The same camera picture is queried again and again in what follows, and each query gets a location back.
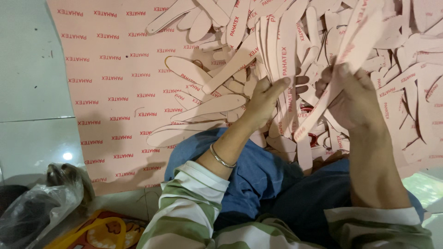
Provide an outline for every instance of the black object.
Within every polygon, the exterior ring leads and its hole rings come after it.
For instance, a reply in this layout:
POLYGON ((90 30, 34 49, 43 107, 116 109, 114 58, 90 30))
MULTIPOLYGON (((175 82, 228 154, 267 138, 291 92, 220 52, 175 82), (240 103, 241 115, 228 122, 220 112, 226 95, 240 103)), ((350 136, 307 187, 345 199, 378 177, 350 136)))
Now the black object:
POLYGON ((29 188, 21 185, 0 186, 0 217, 19 196, 29 188))

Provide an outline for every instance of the blue jeans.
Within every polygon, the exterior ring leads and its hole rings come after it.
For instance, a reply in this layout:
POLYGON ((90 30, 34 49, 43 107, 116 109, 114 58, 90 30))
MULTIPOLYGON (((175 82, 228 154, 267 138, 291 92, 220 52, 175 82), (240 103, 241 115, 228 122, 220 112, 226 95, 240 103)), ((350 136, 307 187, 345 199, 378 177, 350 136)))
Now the blue jeans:
MULTIPOLYGON (((174 178, 176 167, 201 156, 226 129, 200 132, 179 143, 169 158, 165 181, 174 178)), ((269 213, 283 220, 302 241, 340 248, 329 235, 323 210, 352 206, 348 159, 305 177, 297 163, 286 163, 248 140, 229 181, 214 230, 255 221, 269 213)), ((408 194, 423 221, 419 200, 408 194)))

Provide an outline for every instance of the silver bangle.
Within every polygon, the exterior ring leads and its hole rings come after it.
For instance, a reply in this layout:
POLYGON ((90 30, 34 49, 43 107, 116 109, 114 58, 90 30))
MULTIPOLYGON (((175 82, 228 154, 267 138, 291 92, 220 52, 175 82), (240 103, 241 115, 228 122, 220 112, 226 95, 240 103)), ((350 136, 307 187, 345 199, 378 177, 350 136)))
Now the silver bangle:
POLYGON ((220 157, 218 157, 218 155, 215 153, 215 151, 214 151, 214 149, 212 148, 212 145, 213 144, 211 144, 210 146, 209 146, 209 148, 211 149, 211 152, 212 152, 212 155, 215 157, 215 159, 217 159, 217 161, 219 162, 219 163, 221 163, 221 164, 223 164, 223 166, 225 166, 225 167, 228 167, 228 168, 234 168, 237 164, 236 163, 234 163, 234 165, 229 165, 229 164, 227 164, 227 163, 225 163, 222 159, 220 159, 220 157))

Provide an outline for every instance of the wrist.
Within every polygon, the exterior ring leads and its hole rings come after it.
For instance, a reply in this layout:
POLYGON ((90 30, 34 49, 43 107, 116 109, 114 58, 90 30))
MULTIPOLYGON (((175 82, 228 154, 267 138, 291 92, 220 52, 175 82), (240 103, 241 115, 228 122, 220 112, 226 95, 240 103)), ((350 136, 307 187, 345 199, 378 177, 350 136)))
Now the wrist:
POLYGON ((391 138, 388 127, 383 120, 372 122, 368 125, 357 126, 349 129, 349 135, 356 138, 367 137, 374 140, 391 138))
POLYGON ((249 136, 251 136, 252 133, 260 128, 258 127, 257 122, 254 121, 254 119, 248 118, 248 116, 246 115, 241 116, 232 125, 241 127, 242 129, 244 129, 246 134, 249 134, 249 136))

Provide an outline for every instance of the forearm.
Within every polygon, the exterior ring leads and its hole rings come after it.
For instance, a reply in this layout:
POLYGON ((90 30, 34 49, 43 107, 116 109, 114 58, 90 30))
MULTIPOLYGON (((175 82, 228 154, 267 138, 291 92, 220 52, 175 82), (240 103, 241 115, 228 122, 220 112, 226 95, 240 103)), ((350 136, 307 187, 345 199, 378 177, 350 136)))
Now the forearm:
POLYGON ((378 209, 411 207, 398 174, 387 127, 350 130, 351 201, 378 209))
MULTIPOLYGON (((229 165, 234 165, 237 162, 243 147, 254 132, 251 129, 252 126, 247 122, 240 118, 213 144, 215 153, 229 165)), ((196 162, 225 180, 229 178, 232 172, 231 168, 223 166, 215 159, 211 150, 207 150, 196 162)))

